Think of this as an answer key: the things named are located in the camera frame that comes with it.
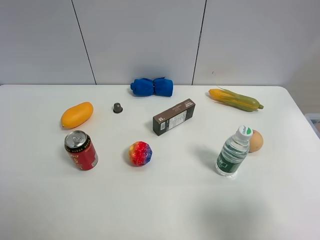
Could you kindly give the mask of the brown cardboard box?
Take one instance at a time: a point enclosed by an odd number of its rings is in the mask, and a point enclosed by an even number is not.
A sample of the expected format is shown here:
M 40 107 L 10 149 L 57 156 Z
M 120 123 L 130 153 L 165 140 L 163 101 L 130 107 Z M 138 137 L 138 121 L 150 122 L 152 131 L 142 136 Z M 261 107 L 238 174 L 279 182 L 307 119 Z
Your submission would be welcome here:
M 193 117 L 196 104 L 186 99 L 177 105 L 155 115 L 152 119 L 152 130 L 160 136 Z

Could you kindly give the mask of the blue rolled cloth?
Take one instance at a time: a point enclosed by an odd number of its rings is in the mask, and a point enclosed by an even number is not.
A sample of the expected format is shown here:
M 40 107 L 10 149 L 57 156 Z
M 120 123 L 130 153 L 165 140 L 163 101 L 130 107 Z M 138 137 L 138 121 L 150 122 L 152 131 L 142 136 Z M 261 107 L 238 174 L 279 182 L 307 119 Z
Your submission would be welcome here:
M 130 84 L 133 94 L 138 97 L 161 96 L 171 97 L 173 95 L 174 83 L 165 77 L 155 79 L 140 78 L 135 79 Z

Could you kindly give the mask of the rainbow bumpy ball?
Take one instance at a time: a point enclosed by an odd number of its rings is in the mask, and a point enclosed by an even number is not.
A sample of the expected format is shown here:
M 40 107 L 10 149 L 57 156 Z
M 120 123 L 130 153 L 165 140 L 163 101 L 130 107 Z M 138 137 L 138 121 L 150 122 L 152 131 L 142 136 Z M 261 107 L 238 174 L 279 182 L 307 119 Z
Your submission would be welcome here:
M 152 154 L 153 152 L 150 145 L 143 141 L 133 143 L 128 150 L 129 159 L 136 167 L 141 167 L 149 163 Z

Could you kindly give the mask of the grey coffee capsule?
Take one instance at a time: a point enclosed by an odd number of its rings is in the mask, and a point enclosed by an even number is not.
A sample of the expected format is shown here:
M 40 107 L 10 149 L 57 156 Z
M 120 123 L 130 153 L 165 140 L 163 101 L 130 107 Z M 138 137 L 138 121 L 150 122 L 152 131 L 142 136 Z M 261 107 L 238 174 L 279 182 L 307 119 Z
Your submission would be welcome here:
M 113 112 L 116 113 L 116 114 L 119 114 L 123 111 L 123 107 L 121 106 L 121 104 L 119 102 L 116 102 L 114 105 L 113 105 Z

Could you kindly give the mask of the clear water bottle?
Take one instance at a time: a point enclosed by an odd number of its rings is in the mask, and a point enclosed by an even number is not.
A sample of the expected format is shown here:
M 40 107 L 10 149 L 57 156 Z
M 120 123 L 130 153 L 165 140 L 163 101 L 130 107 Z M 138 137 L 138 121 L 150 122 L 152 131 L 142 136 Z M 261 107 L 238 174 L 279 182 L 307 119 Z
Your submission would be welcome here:
M 230 136 L 224 143 L 215 163 L 217 172 L 224 177 L 232 177 L 250 150 L 250 139 L 253 130 L 241 125 L 235 134 Z

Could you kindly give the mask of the red soda can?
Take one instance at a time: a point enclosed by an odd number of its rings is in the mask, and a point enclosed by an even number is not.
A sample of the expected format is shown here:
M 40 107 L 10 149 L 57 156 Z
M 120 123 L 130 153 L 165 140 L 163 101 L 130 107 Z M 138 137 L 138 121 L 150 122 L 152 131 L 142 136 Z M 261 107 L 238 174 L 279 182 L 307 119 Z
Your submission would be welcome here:
M 82 171 L 94 168 L 98 163 L 98 154 L 90 136 L 82 130 L 70 132 L 64 139 L 64 148 L 68 155 Z

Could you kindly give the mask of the toy corn cob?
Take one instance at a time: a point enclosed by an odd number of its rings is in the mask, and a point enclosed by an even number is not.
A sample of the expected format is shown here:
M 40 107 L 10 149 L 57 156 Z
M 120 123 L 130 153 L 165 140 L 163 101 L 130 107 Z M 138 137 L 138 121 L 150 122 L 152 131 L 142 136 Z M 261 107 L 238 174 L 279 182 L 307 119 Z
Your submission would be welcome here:
M 213 88 L 210 89 L 208 93 L 215 101 L 246 112 L 254 112 L 264 108 L 264 106 L 255 98 L 241 95 L 228 89 Z

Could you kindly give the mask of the yellow mango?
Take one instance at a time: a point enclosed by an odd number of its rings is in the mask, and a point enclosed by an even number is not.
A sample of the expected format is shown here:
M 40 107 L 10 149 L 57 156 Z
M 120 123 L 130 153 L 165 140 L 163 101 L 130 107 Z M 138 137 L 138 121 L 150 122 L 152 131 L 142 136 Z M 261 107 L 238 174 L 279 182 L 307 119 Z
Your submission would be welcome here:
M 65 129 L 76 128 L 91 118 L 94 107 L 90 102 L 83 102 L 67 109 L 61 116 L 60 123 Z

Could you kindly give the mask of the brown egg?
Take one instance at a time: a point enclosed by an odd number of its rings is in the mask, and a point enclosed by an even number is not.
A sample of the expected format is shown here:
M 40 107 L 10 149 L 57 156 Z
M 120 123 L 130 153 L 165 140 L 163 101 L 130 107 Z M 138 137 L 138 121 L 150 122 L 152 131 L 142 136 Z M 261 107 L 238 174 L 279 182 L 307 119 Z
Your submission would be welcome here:
M 262 148 L 263 144 L 263 136 L 257 130 L 253 130 L 253 134 L 249 141 L 249 152 L 254 153 L 259 151 Z

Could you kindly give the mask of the translucent plastic bin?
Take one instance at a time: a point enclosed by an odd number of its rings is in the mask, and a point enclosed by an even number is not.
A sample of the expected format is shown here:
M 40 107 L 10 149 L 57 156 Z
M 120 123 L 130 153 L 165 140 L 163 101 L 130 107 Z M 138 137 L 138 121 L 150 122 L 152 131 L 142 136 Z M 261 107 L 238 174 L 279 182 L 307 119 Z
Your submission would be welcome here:
M 320 113 L 307 113 L 304 116 L 320 139 Z

